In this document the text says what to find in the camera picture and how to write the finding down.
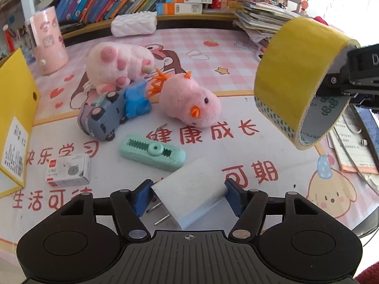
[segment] blue gripper pad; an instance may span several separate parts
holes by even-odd
[[[243,201],[247,200],[247,193],[232,178],[225,180],[225,186],[228,189],[225,198],[234,214],[240,217],[246,208]]]
[[[141,217],[144,214],[153,199],[154,193],[151,189],[152,185],[154,185],[153,181],[151,179],[147,179],[141,183],[136,190],[134,190],[132,207],[138,217]]]

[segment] desk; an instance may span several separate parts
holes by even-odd
[[[189,131],[180,121],[164,116],[156,105],[151,113],[129,120],[116,131],[112,142],[98,142],[78,127],[76,115],[88,97],[83,93],[85,60],[89,50],[101,41],[119,41],[147,46],[156,57],[159,68],[168,73],[192,71],[198,82],[221,97],[219,123],[201,133]],[[21,236],[81,191],[92,191],[95,197],[109,196],[118,189],[135,189],[146,178],[157,181],[169,172],[120,157],[118,145],[130,133],[170,141],[185,149],[187,160],[206,157],[218,168],[220,178],[233,177],[241,187],[256,188],[270,196],[297,191],[307,196],[317,182],[317,161],[329,154],[333,177],[321,189],[331,196],[339,192],[340,200],[327,205],[330,213],[349,228],[355,227],[379,205],[379,197],[356,174],[339,173],[334,150],[326,139],[306,151],[295,147],[255,107],[253,85],[258,61],[256,47],[244,32],[211,29],[158,30],[153,35],[116,39],[105,37],[68,47],[69,63],[50,76],[39,76],[31,70],[41,91],[41,101],[33,128],[27,165],[26,187],[0,199],[0,255],[17,263],[15,247]],[[45,182],[48,159],[70,153],[87,152],[91,156],[90,184],[87,187],[52,189]],[[312,187],[310,198],[317,196]],[[169,219],[154,227],[164,216],[157,208],[141,218],[151,233],[154,229],[175,229]],[[264,228],[280,221],[269,216]],[[113,227],[110,217],[98,217]],[[236,222],[223,199],[188,229],[224,229],[226,234]]]

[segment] toy car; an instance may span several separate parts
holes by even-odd
[[[117,91],[100,95],[91,104],[82,104],[78,115],[78,124],[84,133],[100,141],[113,140],[115,130],[125,122],[125,99],[123,93]]]
[[[143,115],[151,111],[151,103],[146,98],[146,85],[146,80],[138,80],[125,89],[125,115],[127,118]]]

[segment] toy car wheel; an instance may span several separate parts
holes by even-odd
[[[105,113],[105,110],[102,107],[96,107],[92,110],[91,116],[92,119],[98,121]]]
[[[119,94],[116,91],[111,91],[107,94],[107,99],[110,102],[115,102],[118,98]]]
[[[120,119],[120,125],[125,124],[128,118],[124,116],[123,118]]]
[[[105,138],[106,141],[112,141],[116,137],[114,130]]]

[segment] star illustration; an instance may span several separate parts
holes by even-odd
[[[215,71],[218,72],[220,75],[229,74],[228,69],[226,69],[226,68],[219,67]]]

